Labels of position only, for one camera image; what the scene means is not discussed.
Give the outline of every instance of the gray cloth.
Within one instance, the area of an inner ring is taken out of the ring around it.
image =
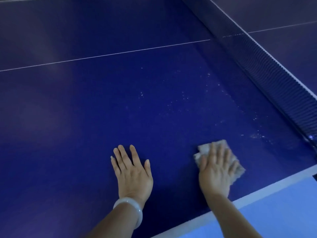
[[[219,141],[215,142],[215,144],[216,144],[216,149],[218,149],[218,147],[221,144],[224,144],[224,148],[229,148],[226,140],[219,140]],[[199,153],[194,154],[194,159],[195,159],[197,166],[199,167],[201,156],[209,154],[210,144],[199,145],[198,150],[199,150]],[[229,164],[231,165],[235,160],[238,160],[237,157],[234,154],[231,154]],[[239,164],[234,176],[232,177],[231,184],[233,184],[233,182],[235,182],[238,178],[240,178],[244,174],[244,172],[245,172],[245,168],[243,168],[242,165]]]

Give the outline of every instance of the finger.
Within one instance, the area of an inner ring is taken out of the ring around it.
[[[118,165],[119,165],[119,168],[120,168],[121,172],[124,171],[126,169],[126,167],[125,167],[125,165],[124,165],[124,163],[122,161],[122,157],[121,157],[120,151],[118,150],[118,148],[114,148],[113,152],[114,152],[114,155],[117,158],[117,162],[118,162]]]
[[[132,160],[134,166],[142,166],[138,153],[133,145],[130,145],[130,151],[132,154]]]
[[[149,176],[151,179],[153,179],[149,160],[145,160],[144,169],[145,169],[147,176]]]
[[[224,170],[228,171],[229,170],[229,160],[231,157],[231,150],[229,148],[226,148],[224,151]]]
[[[122,161],[123,161],[124,165],[126,166],[127,169],[130,168],[132,166],[132,163],[131,163],[131,160],[130,160],[129,156],[127,155],[124,147],[122,145],[119,145],[118,149],[121,153],[121,157],[122,157]]]
[[[203,155],[203,156],[201,156],[201,158],[200,158],[199,170],[200,170],[200,171],[205,170],[206,166],[207,166],[207,158],[206,158],[205,155]]]
[[[228,174],[229,174],[229,176],[230,176],[231,178],[234,176],[234,174],[235,174],[236,169],[238,168],[238,166],[239,166],[239,161],[238,161],[238,160],[235,160],[235,161],[231,164],[231,166],[230,166],[230,168],[229,168],[229,172],[228,172]]]
[[[210,151],[209,151],[209,159],[208,162],[210,164],[216,164],[216,144],[212,142],[210,144]]]
[[[121,171],[120,171],[120,169],[119,169],[119,167],[117,165],[117,161],[112,156],[111,156],[111,163],[112,163],[112,167],[113,167],[114,173],[115,173],[115,175],[116,175],[116,177],[118,179],[119,176],[121,175]]]
[[[224,164],[224,145],[220,144],[217,150],[217,161],[216,164],[223,166]]]

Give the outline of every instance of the white bangle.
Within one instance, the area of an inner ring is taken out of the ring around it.
[[[118,199],[114,203],[113,208],[115,208],[118,204],[121,204],[121,203],[128,203],[128,204],[132,205],[137,210],[139,218],[138,218],[137,224],[135,225],[134,229],[138,228],[142,222],[142,219],[143,219],[143,213],[142,213],[142,209],[141,209],[140,205],[134,199],[129,198],[129,197],[124,197],[124,198]]]

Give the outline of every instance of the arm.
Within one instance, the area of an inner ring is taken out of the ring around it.
[[[132,198],[143,209],[153,188],[150,161],[146,160],[143,168],[133,145],[130,146],[130,150],[133,164],[122,145],[113,150],[117,161],[111,156],[111,163],[118,179],[119,198]],[[137,221],[136,209],[128,203],[121,203],[89,233],[87,238],[129,238]]]
[[[218,150],[211,144],[208,157],[202,157],[199,173],[199,184],[209,208],[216,216],[225,238],[262,236],[243,217],[228,199],[230,180],[238,166],[238,161],[229,166],[230,149]]]

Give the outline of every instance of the light blue floor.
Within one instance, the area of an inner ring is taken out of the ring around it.
[[[317,182],[307,178],[240,211],[263,237],[316,237]],[[181,237],[223,236],[214,221]]]

